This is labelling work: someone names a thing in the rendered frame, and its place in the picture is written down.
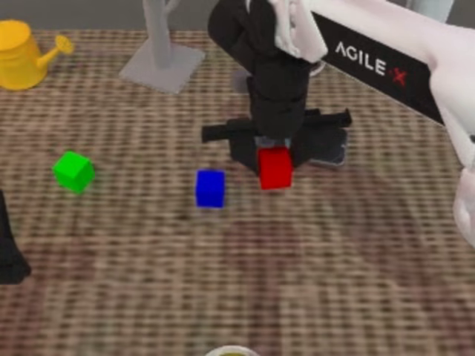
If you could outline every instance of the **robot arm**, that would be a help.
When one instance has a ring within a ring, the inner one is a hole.
[[[464,166],[453,212],[475,247],[475,30],[385,0],[272,1],[290,1],[288,13],[275,11],[278,26],[286,17],[295,24],[299,57],[323,59],[446,127]],[[276,45],[292,54],[288,41]]]

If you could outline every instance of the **gray base plate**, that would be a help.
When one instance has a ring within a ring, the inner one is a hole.
[[[166,93],[178,94],[205,58],[205,53],[194,48],[171,44],[173,61],[168,68],[157,68],[147,39],[122,69],[122,79]]]

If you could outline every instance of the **yellow cup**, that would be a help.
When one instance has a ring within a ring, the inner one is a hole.
[[[0,87],[26,90],[38,85],[48,74],[48,64],[60,53],[71,54],[74,44],[64,36],[56,37],[56,46],[41,55],[28,24],[0,21]]]

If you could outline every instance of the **blue cube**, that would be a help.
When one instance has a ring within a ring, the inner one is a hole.
[[[197,172],[194,196],[199,208],[222,208],[225,193],[224,171],[199,170]]]

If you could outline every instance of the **cube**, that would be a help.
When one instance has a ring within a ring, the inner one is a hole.
[[[262,190],[292,186],[292,158],[287,147],[260,148],[258,160]]]
[[[63,188],[82,193],[95,177],[92,162],[72,151],[66,152],[53,166],[56,181]]]
[[[199,208],[222,208],[226,195],[224,171],[199,170],[196,174],[194,196]]]

